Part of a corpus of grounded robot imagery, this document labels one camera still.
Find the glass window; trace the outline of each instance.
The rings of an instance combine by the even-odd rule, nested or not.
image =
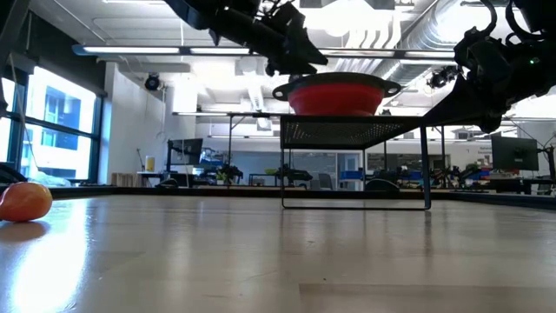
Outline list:
[[[31,124],[27,130],[29,136],[23,136],[23,175],[33,177],[42,171],[66,179],[89,178],[90,138]]]
[[[28,117],[90,133],[93,130],[95,102],[93,92],[47,70],[36,67],[35,74],[29,77]],[[54,136],[47,135],[47,141],[53,139]]]
[[[2,78],[3,96],[8,103],[8,111],[13,109],[14,92],[16,84],[11,80]],[[8,149],[10,147],[11,120],[3,117],[0,119],[0,162],[8,161]]]

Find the wire mesh stand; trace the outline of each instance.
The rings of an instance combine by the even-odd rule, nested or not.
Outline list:
[[[358,150],[363,152],[363,186],[366,185],[365,150],[388,139],[420,128],[423,168],[423,208],[392,207],[308,207],[286,205],[284,151],[296,150]],[[281,117],[281,206],[286,210],[430,210],[431,186],[428,172],[427,129],[420,117]]]

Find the red bowl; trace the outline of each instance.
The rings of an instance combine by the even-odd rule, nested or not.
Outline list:
[[[384,97],[401,91],[397,83],[360,73],[324,73],[276,88],[276,99],[289,101],[297,115],[372,116]]]

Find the ceiling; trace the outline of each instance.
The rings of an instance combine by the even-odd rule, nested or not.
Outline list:
[[[183,23],[166,4],[139,3],[141,1],[149,3],[153,0],[118,0],[120,2],[129,1],[129,3],[106,3],[106,1],[113,2],[114,0],[35,0],[32,2],[31,9],[83,44],[213,46],[206,30],[192,29]],[[356,3],[364,0],[343,1]],[[414,4],[412,10],[396,13],[395,16],[399,19],[400,26],[397,31],[403,33],[433,1],[396,0],[396,3]],[[317,21],[315,16],[320,14],[319,10],[325,9],[326,7],[324,9],[302,9],[301,11],[308,16],[308,20]],[[350,19],[356,19],[355,17],[359,17],[364,23],[367,23],[367,20],[372,23],[373,20],[384,16],[384,13],[373,13],[372,11],[368,12],[368,17],[361,16],[361,12],[353,11],[333,13],[337,13],[334,16],[336,23],[342,21],[347,23]],[[330,22],[321,24],[323,25],[317,25],[308,30],[311,41],[319,48],[349,47],[359,36],[353,31],[342,35],[341,31],[334,33],[331,30],[319,29],[327,27]],[[382,32],[383,29],[379,27],[377,31]],[[377,36],[373,44],[380,40],[381,38]],[[356,43],[355,46],[361,46],[361,41],[359,41],[359,45]],[[221,42],[221,46],[230,45],[234,44],[226,40]],[[172,69],[161,72],[161,79],[169,84],[178,80],[182,75],[181,72],[190,71],[189,75],[194,75],[201,86],[198,97],[201,106],[239,104],[242,99],[249,98],[248,89],[253,82],[242,76],[241,72],[238,73],[239,57],[122,57],[113,60],[120,63],[120,71],[127,73],[128,77],[139,84],[142,83],[147,73],[159,71],[158,69],[162,66],[164,69]],[[261,58],[259,64],[263,65],[264,61]],[[346,64],[339,64],[338,60],[330,60],[328,66],[320,66],[318,71],[338,70],[340,65],[345,66]],[[278,108],[279,104],[269,98],[272,97],[272,90],[286,83],[288,78],[285,76],[267,77],[262,74],[262,70],[257,72],[260,76],[256,83],[261,88],[265,102]],[[396,97],[391,103],[385,102],[384,104],[395,115],[424,114],[450,90],[450,88],[446,88],[432,92],[424,84],[424,79],[420,77],[420,80],[408,86],[406,92],[401,96]],[[288,110],[286,103],[282,103],[282,106],[282,110]]]

